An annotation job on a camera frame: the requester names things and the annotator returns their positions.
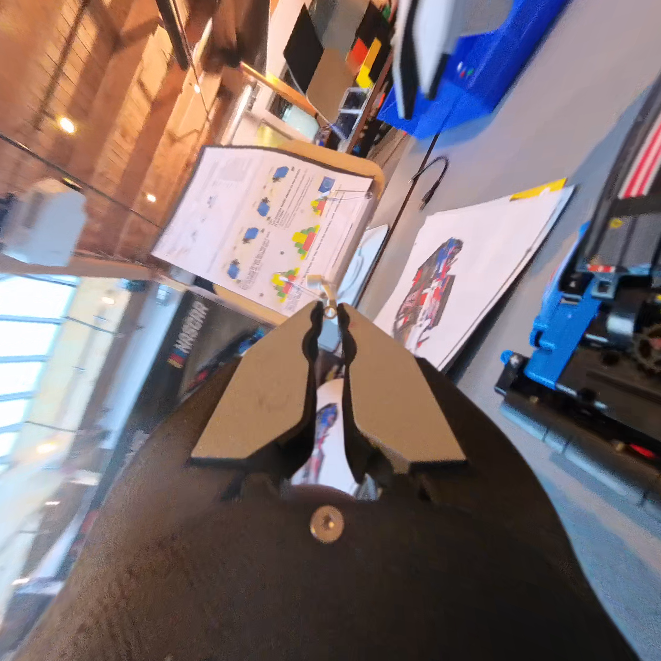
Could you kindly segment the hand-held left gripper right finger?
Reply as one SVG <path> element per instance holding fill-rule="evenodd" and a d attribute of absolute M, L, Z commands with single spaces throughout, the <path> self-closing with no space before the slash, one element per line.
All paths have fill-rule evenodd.
<path fill-rule="evenodd" d="M 394 475 L 419 467 L 462 465 L 466 454 L 414 355 L 354 307 L 340 304 L 346 394 L 359 438 L 368 447 L 350 458 L 366 473 L 383 459 Z"/>

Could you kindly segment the toy brick race car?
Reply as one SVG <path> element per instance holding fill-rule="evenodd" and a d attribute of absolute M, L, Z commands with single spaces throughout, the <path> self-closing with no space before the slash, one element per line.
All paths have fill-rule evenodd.
<path fill-rule="evenodd" d="M 547 286 L 532 355 L 503 352 L 502 410 L 660 517 L 660 78 Z"/>

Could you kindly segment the yellow plastic bin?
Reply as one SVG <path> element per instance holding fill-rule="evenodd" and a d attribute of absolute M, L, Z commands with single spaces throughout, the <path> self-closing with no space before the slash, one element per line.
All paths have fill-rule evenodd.
<path fill-rule="evenodd" d="M 378 38 L 374 38 L 369 47 L 362 40 L 357 40 L 354 49 L 356 50 L 358 48 L 357 54 L 363 55 L 363 58 L 356 76 L 356 83 L 362 89 L 371 88 L 376 82 L 377 74 L 373 73 L 373 69 L 375 68 L 375 62 L 381 51 L 381 47 L 382 43 Z"/>

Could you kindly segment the white box device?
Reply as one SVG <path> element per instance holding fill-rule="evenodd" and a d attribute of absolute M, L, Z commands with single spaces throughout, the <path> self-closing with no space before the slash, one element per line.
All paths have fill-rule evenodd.
<path fill-rule="evenodd" d="M 85 194 L 43 178 L 18 196 L 1 224 L 4 255 L 32 266 L 69 265 L 87 221 Z"/>

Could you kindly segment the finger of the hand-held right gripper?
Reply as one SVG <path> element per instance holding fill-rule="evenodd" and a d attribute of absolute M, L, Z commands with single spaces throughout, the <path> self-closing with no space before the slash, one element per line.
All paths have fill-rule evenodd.
<path fill-rule="evenodd" d="M 412 35 L 418 1 L 398 1 L 392 36 L 392 79 L 401 119 L 410 120 L 418 91 L 417 61 Z"/>
<path fill-rule="evenodd" d="M 419 1 L 417 74 L 425 97 L 436 97 L 442 75 L 459 38 L 498 29 L 513 1 Z"/>

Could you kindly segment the blue plastic bin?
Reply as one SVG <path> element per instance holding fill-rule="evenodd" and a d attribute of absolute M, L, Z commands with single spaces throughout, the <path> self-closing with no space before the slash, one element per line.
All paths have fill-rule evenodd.
<path fill-rule="evenodd" d="M 412 118 L 406 120 L 399 117 L 391 90 L 378 120 L 422 140 L 488 116 L 566 5 L 567 1 L 514 1 L 498 29 L 459 38 L 433 100 L 419 91 Z"/>

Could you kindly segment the thin pale curved brick piece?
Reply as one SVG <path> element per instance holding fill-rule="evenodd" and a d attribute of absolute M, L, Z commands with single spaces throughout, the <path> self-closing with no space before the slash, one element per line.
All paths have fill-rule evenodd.
<path fill-rule="evenodd" d="M 331 321 L 338 315 L 338 293 L 335 284 L 321 275 L 306 276 L 306 285 L 323 303 L 324 318 Z"/>

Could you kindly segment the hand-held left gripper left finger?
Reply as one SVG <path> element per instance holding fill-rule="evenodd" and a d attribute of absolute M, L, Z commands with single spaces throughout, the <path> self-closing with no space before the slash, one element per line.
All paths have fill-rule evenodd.
<path fill-rule="evenodd" d="M 310 302 L 243 354 L 191 459 L 247 460 L 313 419 L 322 325 L 323 303 Z"/>

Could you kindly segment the yellow paper leaflet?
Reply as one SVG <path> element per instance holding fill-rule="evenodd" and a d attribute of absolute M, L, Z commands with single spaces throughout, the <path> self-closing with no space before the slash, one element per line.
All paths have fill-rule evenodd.
<path fill-rule="evenodd" d="M 518 200 L 528 200 L 532 198 L 537 198 L 546 194 L 552 194 L 556 192 L 560 192 L 563 190 L 565 187 L 567 179 L 566 178 L 561 178 L 557 179 L 554 181 L 547 182 L 543 185 L 536 186 L 533 188 L 529 188 L 527 190 L 517 192 L 516 194 L 512 194 L 509 197 L 510 202 L 518 201 Z"/>

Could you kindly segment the printed instruction sheet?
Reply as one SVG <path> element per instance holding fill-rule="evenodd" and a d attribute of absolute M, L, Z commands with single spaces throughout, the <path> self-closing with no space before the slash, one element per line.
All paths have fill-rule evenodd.
<path fill-rule="evenodd" d="M 371 180 L 249 145 L 205 145 L 150 256 L 291 317 L 318 296 Z"/>

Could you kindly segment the open instruction booklet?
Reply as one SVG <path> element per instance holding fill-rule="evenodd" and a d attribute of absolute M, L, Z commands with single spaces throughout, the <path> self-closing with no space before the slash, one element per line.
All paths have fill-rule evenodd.
<path fill-rule="evenodd" d="M 435 368 L 448 367 L 532 260 L 574 186 L 428 216 L 374 324 Z"/>

